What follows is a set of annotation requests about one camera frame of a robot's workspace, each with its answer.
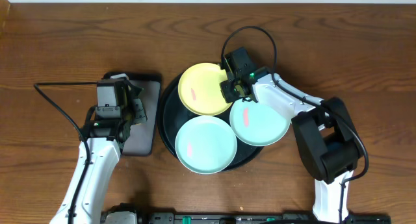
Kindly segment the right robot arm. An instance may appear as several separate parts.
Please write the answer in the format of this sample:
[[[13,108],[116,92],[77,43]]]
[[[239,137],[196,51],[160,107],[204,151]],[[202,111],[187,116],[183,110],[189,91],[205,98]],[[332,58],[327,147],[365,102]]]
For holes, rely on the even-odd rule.
[[[302,164],[315,180],[313,214],[319,221],[344,223],[348,185],[365,156],[345,104],[298,90],[266,66],[257,67],[243,47],[222,53],[220,67],[227,74],[220,84],[226,102],[249,99],[291,121]]]

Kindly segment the light blue plate right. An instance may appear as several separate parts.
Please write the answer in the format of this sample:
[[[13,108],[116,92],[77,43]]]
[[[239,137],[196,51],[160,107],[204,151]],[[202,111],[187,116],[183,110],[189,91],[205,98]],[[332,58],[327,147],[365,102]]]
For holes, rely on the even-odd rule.
[[[290,125],[288,120],[269,106],[244,100],[234,102],[229,123],[238,139],[256,147],[279,141]]]

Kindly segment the yellow plate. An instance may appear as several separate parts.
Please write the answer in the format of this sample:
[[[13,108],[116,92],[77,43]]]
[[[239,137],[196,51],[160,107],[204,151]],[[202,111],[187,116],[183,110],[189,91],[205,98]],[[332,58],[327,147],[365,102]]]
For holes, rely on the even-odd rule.
[[[226,80],[226,72],[218,64],[195,64],[186,69],[179,79],[179,98],[195,114],[219,115],[232,105],[226,103],[220,89],[220,83]]]

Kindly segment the green yellow sponge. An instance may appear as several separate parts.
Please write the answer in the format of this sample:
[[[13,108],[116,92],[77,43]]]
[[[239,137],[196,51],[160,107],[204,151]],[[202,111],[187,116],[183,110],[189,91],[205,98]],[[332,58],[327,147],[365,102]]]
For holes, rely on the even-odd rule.
[[[134,85],[130,80],[125,81],[126,85],[129,87],[129,96],[131,99],[139,99],[141,93],[144,91],[142,87]]]

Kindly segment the light blue plate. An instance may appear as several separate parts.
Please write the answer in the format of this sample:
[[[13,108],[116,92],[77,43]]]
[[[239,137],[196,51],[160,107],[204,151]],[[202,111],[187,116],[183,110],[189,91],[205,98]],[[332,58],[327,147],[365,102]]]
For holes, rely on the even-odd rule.
[[[237,137],[222,119],[198,116],[188,120],[175,138],[179,161],[190,171],[210,175],[227,168],[237,154]]]
[[[279,141],[290,125],[288,120],[269,106],[244,100],[234,102],[229,123],[238,139],[256,147]]]

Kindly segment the black rectangular sponge tray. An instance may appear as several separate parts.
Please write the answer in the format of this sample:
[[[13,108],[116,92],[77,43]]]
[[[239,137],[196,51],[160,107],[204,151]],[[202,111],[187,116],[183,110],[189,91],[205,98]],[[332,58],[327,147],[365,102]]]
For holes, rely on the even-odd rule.
[[[120,72],[110,71],[103,78]],[[155,135],[157,106],[161,94],[162,75],[160,73],[126,73],[129,80],[136,86],[144,89],[141,95],[142,104],[147,115],[147,122],[135,124],[130,127],[130,136],[123,146],[123,156],[149,156],[152,151]]]

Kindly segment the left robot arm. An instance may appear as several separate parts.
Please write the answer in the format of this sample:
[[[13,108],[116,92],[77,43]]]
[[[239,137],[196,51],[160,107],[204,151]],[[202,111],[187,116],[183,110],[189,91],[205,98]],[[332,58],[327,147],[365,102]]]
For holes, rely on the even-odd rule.
[[[99,223],[109,181],[131,127],[147,122],[140,94],[127,77],[97,82],[97,105],[79,129],[79,158],[52,223]]]

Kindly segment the light blue plate front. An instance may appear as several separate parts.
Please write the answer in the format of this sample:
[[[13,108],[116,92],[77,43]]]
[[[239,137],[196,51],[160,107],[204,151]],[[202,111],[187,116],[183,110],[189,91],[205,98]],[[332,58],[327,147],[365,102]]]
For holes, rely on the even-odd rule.
[[[237,154],[237,137],[222,119],[198,116],[188,120],[175,138],[179,161],[190,171],[210,175],[227,168]]]

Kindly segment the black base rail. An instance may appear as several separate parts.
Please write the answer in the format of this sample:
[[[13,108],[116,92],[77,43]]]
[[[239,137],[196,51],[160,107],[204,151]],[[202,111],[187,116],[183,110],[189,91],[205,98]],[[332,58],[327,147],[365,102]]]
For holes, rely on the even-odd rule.
[[[175,214],[172,212],[145,213],[133,204],[121,203],[101,213],[104,224],[274,224],[274,223],[320,223],[305,212],[272,215],[234,214]]]

